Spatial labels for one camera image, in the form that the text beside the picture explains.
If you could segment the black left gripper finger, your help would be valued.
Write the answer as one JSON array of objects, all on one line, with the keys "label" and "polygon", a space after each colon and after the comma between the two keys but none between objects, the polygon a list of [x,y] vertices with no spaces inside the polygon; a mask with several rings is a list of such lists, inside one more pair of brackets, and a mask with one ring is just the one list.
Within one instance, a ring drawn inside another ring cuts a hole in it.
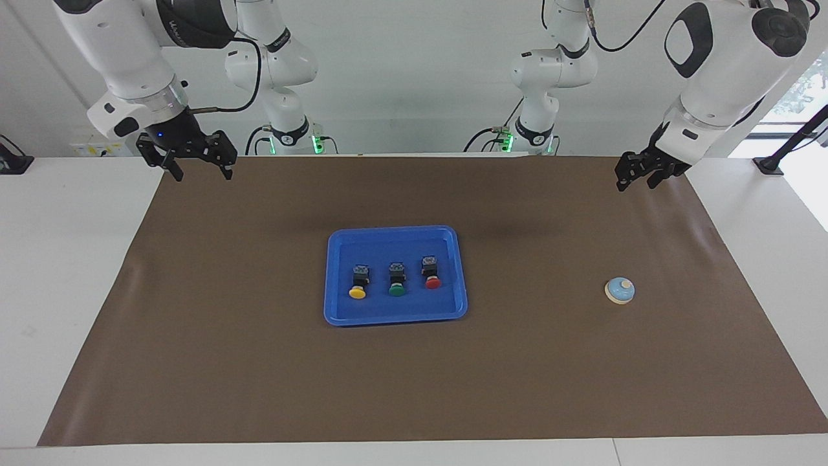
[{"label": "black left gripper finger", "polygon": [[647,156],[648,154],[645,151],[642,153],[636,153],[635,151],[622,153],[616,165],[616,186],[619,192],[624,192],[633,182],[648,174]]},{"label": "black left gripper finger", "polygon": [[689,169],[691,165],[668,165],[666,167],[659,168],[648,177],[648,188],[654,190],[660,183],[670,179],[671,177],[681,177],[683,176]]}]

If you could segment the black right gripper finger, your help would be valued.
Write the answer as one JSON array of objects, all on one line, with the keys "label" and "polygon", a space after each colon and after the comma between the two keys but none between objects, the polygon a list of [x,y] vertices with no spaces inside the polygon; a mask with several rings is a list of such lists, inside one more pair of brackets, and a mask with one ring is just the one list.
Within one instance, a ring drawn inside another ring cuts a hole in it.
[{"label": "black right gripper finger", "polygon": [[205,135],[203,138],[203,148],[199,150],[199,159],[218,167],[227,181],[233,177],[234,166],[238,156],[239,154],[233,142],[221,130],[216,131],[213,135]]},{"label": "black right gripper finger", "polygon": [[151,139],[137,139],[136,148],[149,167],[162,168],[169,172],[177,182],[183,180],[184,172],[175,160],[174,151],[162,155]]}]

